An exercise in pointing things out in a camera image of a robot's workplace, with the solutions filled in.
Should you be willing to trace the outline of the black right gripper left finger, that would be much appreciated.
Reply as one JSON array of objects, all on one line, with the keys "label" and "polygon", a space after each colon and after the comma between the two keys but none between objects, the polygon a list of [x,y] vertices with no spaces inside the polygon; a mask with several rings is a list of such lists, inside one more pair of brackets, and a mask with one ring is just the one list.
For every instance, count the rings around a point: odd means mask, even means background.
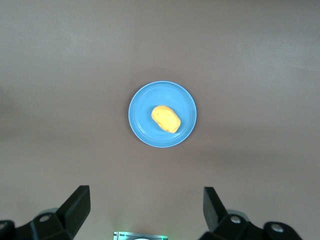
[{"label": "black right gripper left finger", "polygon": [[25,225],[0,220],[0,240],[74,240],[89,213],[90,187],[81,185],[56,211],[39,214]]}]

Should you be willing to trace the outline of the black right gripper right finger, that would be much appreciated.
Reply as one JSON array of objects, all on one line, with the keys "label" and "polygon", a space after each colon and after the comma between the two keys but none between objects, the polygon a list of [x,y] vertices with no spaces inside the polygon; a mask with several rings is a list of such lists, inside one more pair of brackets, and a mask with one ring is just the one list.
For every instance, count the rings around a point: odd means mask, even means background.
[{"label": "black right gripper right finger", "polygon": [[208,231],[199,240],[303,240],[283,222],[269,221],[259,228],[243,212],[227,210],[213,187],[203,189],[203,215]]}]

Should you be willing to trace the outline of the yellow potato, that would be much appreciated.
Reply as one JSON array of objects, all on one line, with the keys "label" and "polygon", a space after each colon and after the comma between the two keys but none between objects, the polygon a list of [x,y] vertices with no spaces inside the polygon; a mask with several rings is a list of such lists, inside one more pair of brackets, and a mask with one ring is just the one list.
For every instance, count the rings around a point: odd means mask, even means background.
[{"label": "yellow potato", "polygon": [[176,133],[181,126],[181,119],[168,106],[158,105],[151,112],[151,118],[165,132]]}]

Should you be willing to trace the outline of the blue round plate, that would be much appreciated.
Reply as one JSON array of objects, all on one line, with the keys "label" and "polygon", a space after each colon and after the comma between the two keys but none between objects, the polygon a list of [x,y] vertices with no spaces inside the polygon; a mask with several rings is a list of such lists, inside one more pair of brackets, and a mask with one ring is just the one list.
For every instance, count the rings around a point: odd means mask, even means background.
[{"label": "blue round plate", "polygon": [[[181,121],[175,133],[162,130],[152,119],[157,106],[171,108]],[[169,148],[186,140],[197,122],[197,107],[192,95],[181,85],[171,81],[146,84],[133,96],[128,107],[128,122],[138,139],[156,148]]]}]

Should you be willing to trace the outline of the brown table cover sheet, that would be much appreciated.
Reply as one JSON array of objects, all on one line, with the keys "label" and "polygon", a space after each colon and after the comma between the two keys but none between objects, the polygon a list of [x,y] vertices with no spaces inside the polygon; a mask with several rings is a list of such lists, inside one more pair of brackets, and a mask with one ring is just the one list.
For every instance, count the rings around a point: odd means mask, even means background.
[{"label": "brown table cover sheet", "polygon": [[[197,106],[155,148],[128,107],[167,80]],[[89,185],[76,240],[197,240],[203,190],[320,240],[320,0],[0,0],[0,220]]]}]

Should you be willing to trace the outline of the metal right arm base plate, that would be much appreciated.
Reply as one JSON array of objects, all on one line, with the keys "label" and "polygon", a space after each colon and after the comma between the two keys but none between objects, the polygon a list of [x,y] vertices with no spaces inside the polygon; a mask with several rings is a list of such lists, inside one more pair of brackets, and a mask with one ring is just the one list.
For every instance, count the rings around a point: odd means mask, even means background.
[{"label": "metal right arm base plate", "polygon": [[154,235],[127,231],[116,231],[113,240],[169,240],[166,235]]}]

